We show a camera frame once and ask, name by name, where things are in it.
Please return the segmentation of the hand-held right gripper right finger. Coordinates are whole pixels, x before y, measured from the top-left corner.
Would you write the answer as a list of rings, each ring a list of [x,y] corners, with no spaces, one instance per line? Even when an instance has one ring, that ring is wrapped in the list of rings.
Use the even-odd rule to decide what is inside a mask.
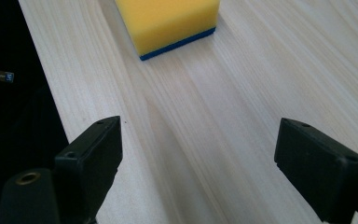
[[[350,223],[358,213],[358,153],[307,123],[283,118],[274,161],[321,221]]]

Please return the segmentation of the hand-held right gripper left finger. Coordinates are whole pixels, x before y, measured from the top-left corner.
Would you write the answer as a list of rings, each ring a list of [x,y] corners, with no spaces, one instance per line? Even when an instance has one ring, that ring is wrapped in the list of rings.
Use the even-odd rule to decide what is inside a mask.
[[[120,117],[94,122],[55,157],[54,182],[62,224],[90,224],[122,161]]]

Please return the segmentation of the yellow and blue sponge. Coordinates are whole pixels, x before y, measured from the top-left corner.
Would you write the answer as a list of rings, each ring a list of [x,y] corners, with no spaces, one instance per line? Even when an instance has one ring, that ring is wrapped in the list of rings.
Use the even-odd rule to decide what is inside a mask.
[[[211,35],[220,0],[115,0],[141,61]]]

